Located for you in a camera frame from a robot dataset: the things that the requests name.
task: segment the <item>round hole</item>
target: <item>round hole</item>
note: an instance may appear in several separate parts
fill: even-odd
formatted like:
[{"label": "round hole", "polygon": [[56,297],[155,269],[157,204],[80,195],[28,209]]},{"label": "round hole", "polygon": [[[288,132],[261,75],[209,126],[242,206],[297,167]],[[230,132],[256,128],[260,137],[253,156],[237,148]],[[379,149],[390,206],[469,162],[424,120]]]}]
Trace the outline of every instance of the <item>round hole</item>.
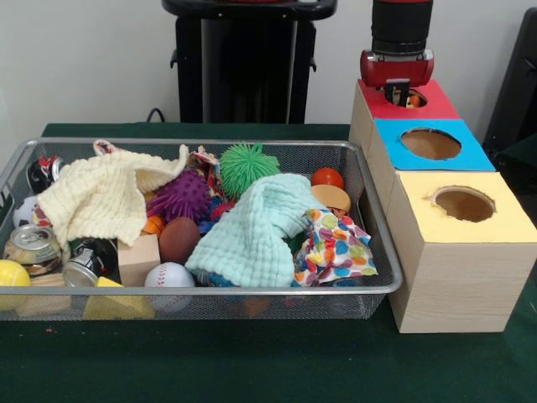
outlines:
[{"label": "round hole", "polygon": [[469,187],[451,186],[440,189],[433,202],[457,220],[481,222],[493,216],[494,201],[480,191]]},{"label": "round hole", "polygon": [[401,136],[401,141],[412,152],[428,160],[447,160],[457,157],[461,143],[448,133],[432,128],[415,128]]},{"label": "round hole", "polygon": [[[390,100],[390,102],[395,105],[396,107],[402,107],[399,105],[399,99],[401,98],[401,91],[395,90],[394,96]],[[409,97],[406,100],[406,106],[408,109],[415,109],[417,107],[424,107],[427,105],[427,98],[421,93],[417,92],[416,90],[410,90],[409,91]]]}]

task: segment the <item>mint green towel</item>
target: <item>mint green towel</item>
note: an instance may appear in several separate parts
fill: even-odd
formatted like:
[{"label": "mint green towel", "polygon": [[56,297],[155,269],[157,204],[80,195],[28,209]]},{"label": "mint green towel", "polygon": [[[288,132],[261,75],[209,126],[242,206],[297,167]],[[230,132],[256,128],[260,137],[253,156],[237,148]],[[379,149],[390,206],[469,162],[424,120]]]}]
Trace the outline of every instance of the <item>mint green towel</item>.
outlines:
[{"label": "mint green towel", "polygon": [[289,287],[295,264],[282,238],[305,230],[310,208],[323,206],[304,176],[259,179],[198,243],[186,268],[217,273],[242,287]]}]

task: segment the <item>blue square panel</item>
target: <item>blue square panel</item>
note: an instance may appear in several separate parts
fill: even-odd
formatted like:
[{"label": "blue square panel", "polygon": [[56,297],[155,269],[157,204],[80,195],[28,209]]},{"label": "blue square panel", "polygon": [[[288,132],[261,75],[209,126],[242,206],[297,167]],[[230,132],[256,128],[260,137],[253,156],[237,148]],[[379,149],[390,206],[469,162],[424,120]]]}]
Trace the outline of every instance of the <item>blue square panel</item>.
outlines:
[{"label": "blue square panel", "polygon": [[459,119],[377,119],[397,170],[495,171],[472,131]]}]

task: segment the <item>black cable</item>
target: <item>black cable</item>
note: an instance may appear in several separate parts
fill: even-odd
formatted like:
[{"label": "black cable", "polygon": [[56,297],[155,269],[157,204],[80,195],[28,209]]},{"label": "black cable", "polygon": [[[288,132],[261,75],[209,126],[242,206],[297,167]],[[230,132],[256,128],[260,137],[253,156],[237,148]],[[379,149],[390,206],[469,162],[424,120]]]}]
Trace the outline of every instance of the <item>black cable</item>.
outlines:
[{"label": "black cable", "polygon": [[153,115],[157,113],[159,115],[159,118],[160,118],[160,122],[162,123],[165,123],[166,122],[166,119],[164,119],[164,114],[162,113],[162,111],[160,109],[158,109],[157,107],[154,107],[153,109],[151,109],[151,112],[149,113],[148,115],[148,118],[145,119],[146,122],[151,122],[151,119],[153,118]]}]

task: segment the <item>wall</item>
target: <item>wall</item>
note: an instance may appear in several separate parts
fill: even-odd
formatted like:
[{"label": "wall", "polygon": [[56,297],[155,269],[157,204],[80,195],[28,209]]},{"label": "wall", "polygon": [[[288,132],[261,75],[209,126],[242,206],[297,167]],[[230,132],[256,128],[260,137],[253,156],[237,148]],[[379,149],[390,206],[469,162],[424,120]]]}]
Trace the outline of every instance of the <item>wall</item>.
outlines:
[{"label": "wall", "polygon": [[[141,121],[155,106],[178,119],[176,71],[168,64],[175,19],[159,3],[2,0],[0,158],[48,122]],[[429,45],[435,78],[482,137],[524,11],[535,3],[471,3],[436,0]],[[317,23],[309,123],[350,121],[359,53],[370,46],[371,4],[340,0],[336,15]]]}]

